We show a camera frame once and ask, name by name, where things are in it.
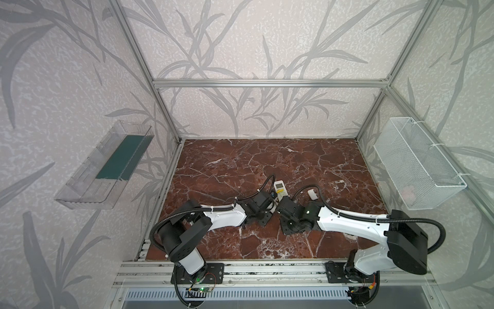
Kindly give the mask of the white battery cover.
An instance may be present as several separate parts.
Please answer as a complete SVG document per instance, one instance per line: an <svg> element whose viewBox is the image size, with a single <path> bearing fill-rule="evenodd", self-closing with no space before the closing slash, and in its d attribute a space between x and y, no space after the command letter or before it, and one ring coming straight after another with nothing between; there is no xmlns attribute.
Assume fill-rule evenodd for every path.
<svg viewBox="0 0 494 309"><path fill-rule="evenodd" d="M316 192L315 192L315 190L314 190L314 189L310 189L310 190L308 190L308 191L307 191L307 194L309 195L309 197L310 197L310 199L311 199L312 201L315 201L315 200L318 200L318 199L319 199L319 197L318 197L318 195L316 194Z"/></svg>

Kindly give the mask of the white remote control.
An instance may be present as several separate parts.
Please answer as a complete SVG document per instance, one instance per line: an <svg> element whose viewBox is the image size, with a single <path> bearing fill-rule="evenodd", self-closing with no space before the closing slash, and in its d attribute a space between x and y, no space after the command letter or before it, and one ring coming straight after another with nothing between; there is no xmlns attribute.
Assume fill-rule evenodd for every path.
<svg viewBox="0 0 494 309"><path fill-rule="evenodd" d="M282 180L274 182L274 189L277 193L278 200L282 200L283 197L288 196L288 191L286 189L285 183Z"/></svg>

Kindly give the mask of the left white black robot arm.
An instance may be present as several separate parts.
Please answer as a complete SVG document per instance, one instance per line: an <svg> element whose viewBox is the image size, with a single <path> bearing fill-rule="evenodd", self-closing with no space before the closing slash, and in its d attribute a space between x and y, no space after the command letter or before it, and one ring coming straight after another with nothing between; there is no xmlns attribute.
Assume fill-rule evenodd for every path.
<svg viewBox="0 0 494 309"><path fill-rule="evenodd" d="M212 230L242 227L255 222L265 226L272 217L275 199L276 192L270 189L222 206L188 200L151 228L149 240L174 263L175 283L180 282L178 273L183 270L189 281L197 284L208 274L207 262L197 249L204 236Z"/></svg>

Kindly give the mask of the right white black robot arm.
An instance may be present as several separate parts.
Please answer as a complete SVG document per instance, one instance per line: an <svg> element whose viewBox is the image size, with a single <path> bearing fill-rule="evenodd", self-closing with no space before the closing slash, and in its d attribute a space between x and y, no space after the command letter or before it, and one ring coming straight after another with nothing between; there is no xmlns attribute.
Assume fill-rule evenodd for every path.
<svg viewBox="0 0 494 309"><path fill-rule="evenodd" d="M285 196L277 212L285 235L310 230L339 232L369 239L375 246L350 254L350 272L373 275L378 271L399 268L411 274L427 273L427 257L442 246L446 229L436 220L411 218L405 212L363 214L311 201L307 206Z"/></svg>

